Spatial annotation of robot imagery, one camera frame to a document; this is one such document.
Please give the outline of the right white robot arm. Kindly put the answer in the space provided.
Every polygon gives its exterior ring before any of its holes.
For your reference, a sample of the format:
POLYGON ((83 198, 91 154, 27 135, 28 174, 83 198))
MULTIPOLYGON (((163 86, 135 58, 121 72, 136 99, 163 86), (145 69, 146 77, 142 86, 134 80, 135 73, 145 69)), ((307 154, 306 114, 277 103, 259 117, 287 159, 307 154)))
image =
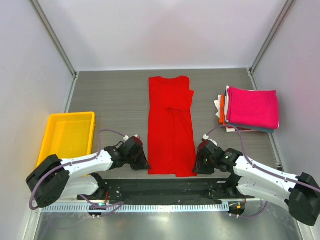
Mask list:
POLYGON ((230 173, 213 189, 218 198, 254 197, 277 205, 300 223, 314 226, 320 215, 320 186, 309 174, 294 175, 259 163, 242 152, 223 150, 215 141, 204 140, 197 148, 194 171, 211 175, 230 173))

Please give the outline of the red t shirt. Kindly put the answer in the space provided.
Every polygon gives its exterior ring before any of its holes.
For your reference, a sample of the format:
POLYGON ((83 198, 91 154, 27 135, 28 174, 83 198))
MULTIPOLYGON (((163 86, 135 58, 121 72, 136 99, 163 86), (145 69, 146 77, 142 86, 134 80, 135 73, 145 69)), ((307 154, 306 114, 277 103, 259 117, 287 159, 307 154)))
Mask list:
POLYGON ((193 96, 187 76, 149 78, 147 159, 150 175, 196 176, 193 96))

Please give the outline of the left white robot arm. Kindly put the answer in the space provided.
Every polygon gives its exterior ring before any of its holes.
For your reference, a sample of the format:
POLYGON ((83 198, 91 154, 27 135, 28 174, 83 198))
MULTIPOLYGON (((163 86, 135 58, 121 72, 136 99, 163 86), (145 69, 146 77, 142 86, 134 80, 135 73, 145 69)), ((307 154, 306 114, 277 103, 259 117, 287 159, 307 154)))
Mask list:
POLYGON ((130 165, 134 171, 149 170, 143 142, 138 136, 125 136, 117 145, 75 158, 48 156, 27 178, 31 191, 29 207, 46 208, 61 198, 83 195, 100 200, 107 194, 107 185, 99 172, 130 165))

